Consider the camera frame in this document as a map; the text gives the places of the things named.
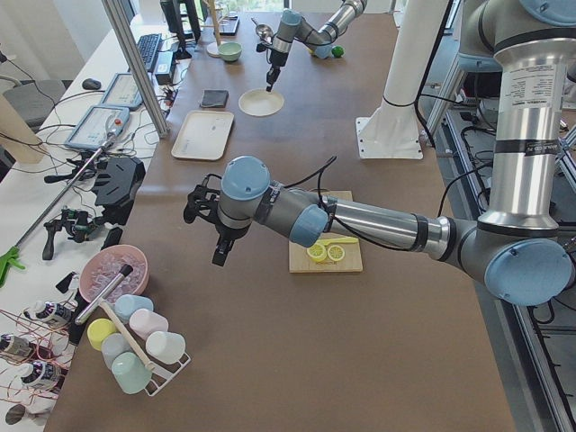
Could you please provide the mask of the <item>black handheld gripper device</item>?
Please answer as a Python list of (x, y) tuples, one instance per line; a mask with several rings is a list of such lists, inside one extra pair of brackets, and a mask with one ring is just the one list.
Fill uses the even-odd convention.
[(53, 218), (43, 224), (48, 238), (42, 250), (42, 259), (51, 260), (54, 256), (54, 238), (58, 231), (65, 230), (68, 239), (83, 243), (91, 234), (105, 223), (104, 217), (92, 217), (87, 211), (63, 207), (59, 218)]

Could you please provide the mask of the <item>white cup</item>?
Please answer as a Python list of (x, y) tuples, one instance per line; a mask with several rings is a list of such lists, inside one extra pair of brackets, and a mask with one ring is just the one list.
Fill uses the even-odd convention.
[(155, 331), (146, 340), (146, 350), (160, 362), (171, 365), (185, 353), (185, 338), (174, 332)]

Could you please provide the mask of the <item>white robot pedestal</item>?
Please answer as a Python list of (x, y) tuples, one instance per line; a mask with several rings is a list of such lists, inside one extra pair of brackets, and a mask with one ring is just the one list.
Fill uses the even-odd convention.
[(409, 1), (382, 94), (382, 103), (370, 117), (356, 119), (356, 137), (362, 159), (421, 159), (415, 112), (436, 40), (443, 34), (451, 3)]

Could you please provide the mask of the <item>rectangular cream tray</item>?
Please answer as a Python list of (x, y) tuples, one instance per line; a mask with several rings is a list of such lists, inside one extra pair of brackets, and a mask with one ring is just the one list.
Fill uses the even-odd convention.
[(171, 155), (174, 158), (205, 161), (220, 159), (233, 121), (232, 112), (190, 111), (184, 118)]

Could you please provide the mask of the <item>aluminium frame post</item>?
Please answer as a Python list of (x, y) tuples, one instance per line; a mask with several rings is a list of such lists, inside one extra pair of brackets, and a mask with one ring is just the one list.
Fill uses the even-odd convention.
[(163, 111), (159, 107), (154, 87), (149, 81), (149, 75), (144, 67), (140, 51), (134, 40), (130, 23), (123, 11), (120, 1), (102, 0), (103, 9), (120, 44), (122, 54), (130, 68), (140, 95), (143, 99), (148, 116), (152, 120), (158, 136), (163, 139), (168, 134), (168, 125)]

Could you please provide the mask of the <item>teach pendant near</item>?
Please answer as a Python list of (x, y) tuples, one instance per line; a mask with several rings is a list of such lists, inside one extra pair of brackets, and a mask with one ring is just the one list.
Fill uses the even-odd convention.
[(96, 150), (111, 133), (118, 137), (130, 119), (127, 107), (99, 104), (92, 106), (64, 142), (69, 149)]

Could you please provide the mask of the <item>light blue cup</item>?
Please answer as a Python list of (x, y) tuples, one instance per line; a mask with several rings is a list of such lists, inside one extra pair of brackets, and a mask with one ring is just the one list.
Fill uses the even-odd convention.
[(127, 324), (130, 321), (131, 315), (139, 309), (153, 311), (154, 303), (148, 297), (124, 294), (120, 296), (114, 304), (114, 312), (124, 324)]

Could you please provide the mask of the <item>metal ice scoop tool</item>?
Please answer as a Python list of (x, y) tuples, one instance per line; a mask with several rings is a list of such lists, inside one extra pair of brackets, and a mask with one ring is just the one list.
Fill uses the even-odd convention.
[(74, 322), (76, 325), (80, 326), (84, 324), (93, 311), (99, 306), (99, 304), (106, 299), (106, 297), (116, 289), (122, 281), (132, 273), (133, 267), (131, 265), (125, 264), (121, 267), (119, 273), (95, 296), (95, 298), (88, 303), (88, 305), (77, 315)]

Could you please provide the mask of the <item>black monitor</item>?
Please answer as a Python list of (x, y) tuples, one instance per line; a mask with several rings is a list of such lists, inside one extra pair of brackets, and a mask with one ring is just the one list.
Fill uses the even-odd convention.
[[(194, 43), (197, 43), (201, 38), (201, 28), (194, 1), (160, 0), (159, 4), (166, 18), (168, 29), (178, 39), (177, 48), (174, 50), (175, 58), (178, 60), (190, 59), (192, 54), (187, 50), (187, 42), (193, 40)], [(185, 18), (190, 26), (189, 32), (185, 31), (181, 5), (185, 7)]]

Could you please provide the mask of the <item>yellow cup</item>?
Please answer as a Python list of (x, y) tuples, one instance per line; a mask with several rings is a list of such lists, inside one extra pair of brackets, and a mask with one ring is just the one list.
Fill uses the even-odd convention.
[(103, 342), (118, 330), (110, 319), (100, 318), (93, 320), (87, 327), (88, 341), (96, 351), (102, 350)]

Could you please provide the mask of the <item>black power brick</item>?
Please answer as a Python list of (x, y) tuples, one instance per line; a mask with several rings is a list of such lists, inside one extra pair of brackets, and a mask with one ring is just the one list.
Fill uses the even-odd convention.
[(171, 85), (176, 71), (174, 52), (162, 51), (157, 55), (154, 77), (160, 86)]

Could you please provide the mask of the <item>grey blue cup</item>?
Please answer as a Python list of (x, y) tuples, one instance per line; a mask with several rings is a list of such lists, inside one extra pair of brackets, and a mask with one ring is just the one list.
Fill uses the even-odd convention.
[(101, 345), (106, 367), (111, 370), (113, 361), (121, 354), (131, 352), (131, 346), (121, 333), (112, 333)]

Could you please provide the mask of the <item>green lime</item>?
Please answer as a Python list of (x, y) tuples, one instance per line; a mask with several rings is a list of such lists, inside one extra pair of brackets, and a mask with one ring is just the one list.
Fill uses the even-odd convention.
[(345, 50), (342, 46), (336, 45), (336, 46), (332, 47), (331, 53), (332, 53), (332, 56), (334, 58), (339, 59), (339, 58), (342, 58), (344, 56)]

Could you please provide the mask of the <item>round cream plate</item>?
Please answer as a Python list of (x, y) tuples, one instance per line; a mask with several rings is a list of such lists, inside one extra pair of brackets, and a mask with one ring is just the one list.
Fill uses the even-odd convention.
[(284, 107), (284, 96), (276, 91), (253, 89), (238, 99), (238, 107), (247, 115), (266, 117), (278, 113)]

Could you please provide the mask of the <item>wooden cutting board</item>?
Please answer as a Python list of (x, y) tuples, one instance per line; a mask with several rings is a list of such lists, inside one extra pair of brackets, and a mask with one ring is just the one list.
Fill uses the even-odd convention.
[[(323, 233), (319, 239), (337, 238), (350, 234)], [(340, 262), (332, 262), (326, 258), (320, 263), (313, 262), (306, 253), (306, 248), (288, 243), (289, 272), (292, 274), (318, 274), (318, 273), (353, 273), (363, 271), (363, 262), (359, 242), (356, 244), (338, 244), (346, 251), (346, 257)]]

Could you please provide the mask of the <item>light green bowl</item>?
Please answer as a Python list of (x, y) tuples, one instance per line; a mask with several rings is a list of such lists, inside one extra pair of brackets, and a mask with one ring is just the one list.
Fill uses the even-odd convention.
[(235, 41), (222, 42), (218, 46), (219, 57), (225, 62), (235, 62), (242, 54), (242, 45)]

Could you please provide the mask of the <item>teach pendant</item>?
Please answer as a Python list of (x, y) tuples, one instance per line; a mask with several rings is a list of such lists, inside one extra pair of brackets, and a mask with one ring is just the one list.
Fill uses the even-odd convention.
[(104, 92), (100, 104), (119, 106), (130, 111), (137, 110), (143, 104), (143, 98), (133, 75), (117, 73)]
[(127, 107), (99, 104), (92, 106), (64, 142), (69, 149), (96, 150), (111, 133), (118, 137), (130, 119)]

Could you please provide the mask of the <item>pink cup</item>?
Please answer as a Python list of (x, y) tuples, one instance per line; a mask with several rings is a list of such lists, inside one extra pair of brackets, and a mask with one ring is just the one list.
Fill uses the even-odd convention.
[(129, 319), (130, 329), (141, 339), (146, 340), (156, 331), (168, 331), (168, 320), (153, 310), (140, 308)]

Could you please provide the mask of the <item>pink bowl with ice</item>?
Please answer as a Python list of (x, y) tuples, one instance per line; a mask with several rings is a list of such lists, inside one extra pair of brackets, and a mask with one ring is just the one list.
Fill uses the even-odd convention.
[(128, 265), (132, 271), (107, 295), (110, 303), (124, 294), (140, 295), (149, 281), (149, 265), (144, 253), (131, 245), (115, 245), (105, 248), (92, 257), (81, 272), (79, 291), (84, 300), (92, 301), (95, 296)]

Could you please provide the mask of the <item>black computer mouse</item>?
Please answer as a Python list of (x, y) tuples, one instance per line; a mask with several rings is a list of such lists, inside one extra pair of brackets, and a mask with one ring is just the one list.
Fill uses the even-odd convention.
[(102, 88), (102, 84), (96, 79), (87, 78), (82, 82), (82, 87), (85, 90), (100, 90)]

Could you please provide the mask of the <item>lemon slice right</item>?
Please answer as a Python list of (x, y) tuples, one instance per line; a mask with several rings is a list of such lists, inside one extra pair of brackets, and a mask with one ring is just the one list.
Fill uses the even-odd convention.
[(327, 258), (332, 262), (340, 262), (346, 257), (345, 249), (338, 244), (329, 245), (326, 250)]

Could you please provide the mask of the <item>black keyboard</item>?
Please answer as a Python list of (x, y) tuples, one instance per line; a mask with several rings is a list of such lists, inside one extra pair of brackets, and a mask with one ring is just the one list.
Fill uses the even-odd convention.
[(142, 59), (144, 68), (152, 72), (156, 65), (158, 52), (162, 45), (161, 33), (150, 33), (139, 37), (137, 47)]

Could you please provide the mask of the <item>long reach grabber tool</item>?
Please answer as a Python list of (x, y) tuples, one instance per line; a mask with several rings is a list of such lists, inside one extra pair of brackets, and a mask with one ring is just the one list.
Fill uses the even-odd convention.
[(35, 229), (46, 219), (51, 210), (56, 204), (64, 197), (68, 190), (75, 184), (81, 175), (93, 164), (107, 149), (109, 149), (116, 141), (116, 131), (119, 127), (123, 126), (125, 121), (121, 120), (118, 116), (109, 116), (105, 123), (105, 140), (93, 152), (92, 156), (77, 170), (73, 178), (67, 185), (55, 196), (49, 203), (44, 211), (32, 223), (32, 225), (22, 234), (22, 236), (11, 246), (4, 254), (1, 255), (1, 286), (5, 285), (8, 272), (11, 267), (24, 269), (25, 266), (19, 261), (20, 250), (23, 243), (35, 231)]

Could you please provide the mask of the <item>lemon slice left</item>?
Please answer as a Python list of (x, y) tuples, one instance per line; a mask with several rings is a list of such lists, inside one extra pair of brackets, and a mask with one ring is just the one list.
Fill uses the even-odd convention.
[(306, 249), (307, 256), (315, 263), (324, 261), (328, 254), (324, 245), (315, 243)]

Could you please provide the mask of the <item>black plastic stand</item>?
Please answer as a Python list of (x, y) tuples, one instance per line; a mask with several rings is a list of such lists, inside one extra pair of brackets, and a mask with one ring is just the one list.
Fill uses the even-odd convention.
[(137, 157), (112, 157), (99, 169), (92, 192), (96, 206), (102, 206), (104, 220), (125, 225), (146, 170)]

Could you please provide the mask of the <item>wooden mug tree stand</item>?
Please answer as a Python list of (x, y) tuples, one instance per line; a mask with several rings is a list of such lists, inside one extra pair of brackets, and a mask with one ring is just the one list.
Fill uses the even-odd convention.
[(213, 30), (214, 42), (210, 43), (206, 48), (207, 54), (213, 58), (219, 58), (221, 56), (221, 46), (223, 40), (220, 34), (220, 21), (218, 16), (217, 7), (214, 0), (203, 0), (202, 1), (210, 14), (211, 17), (211, 27)]

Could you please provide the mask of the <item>teach pendant far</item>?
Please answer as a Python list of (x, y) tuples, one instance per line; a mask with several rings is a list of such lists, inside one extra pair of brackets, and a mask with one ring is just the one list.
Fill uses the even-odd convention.
[(137, 110), (143, 104), (143, 98), (133, 75), (117, 73), (104, 92), (100, 104), (119, 106), (130, 111)]

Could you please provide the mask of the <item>lemon slice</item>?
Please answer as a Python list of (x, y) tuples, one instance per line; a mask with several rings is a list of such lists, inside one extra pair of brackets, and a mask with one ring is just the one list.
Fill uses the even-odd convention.
[(315, 263), (324, 261), (328, 254), (324, 245), (315, 243), (306, 249), (307, 256)]
[(345, 249), (338, 244), (329, 245), (326, 250), (327, 258), (332, 262), (340, 262), (346, 257)]

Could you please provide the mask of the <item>mint green cup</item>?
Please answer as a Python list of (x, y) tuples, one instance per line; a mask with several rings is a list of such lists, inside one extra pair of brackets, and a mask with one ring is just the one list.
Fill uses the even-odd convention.
[(135, 394), (146, 388), (152, 372), (132, 352), (118, 355), (112, 362), (112, 375), (127, 394)]

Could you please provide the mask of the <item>folded dark grey cloth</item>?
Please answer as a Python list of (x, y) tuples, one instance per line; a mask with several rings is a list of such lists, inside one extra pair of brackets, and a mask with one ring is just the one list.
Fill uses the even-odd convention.
[(227, 90), (205, 89), (202, 94), (200, 106), (202, 108), (225, 107), (229, 98)]

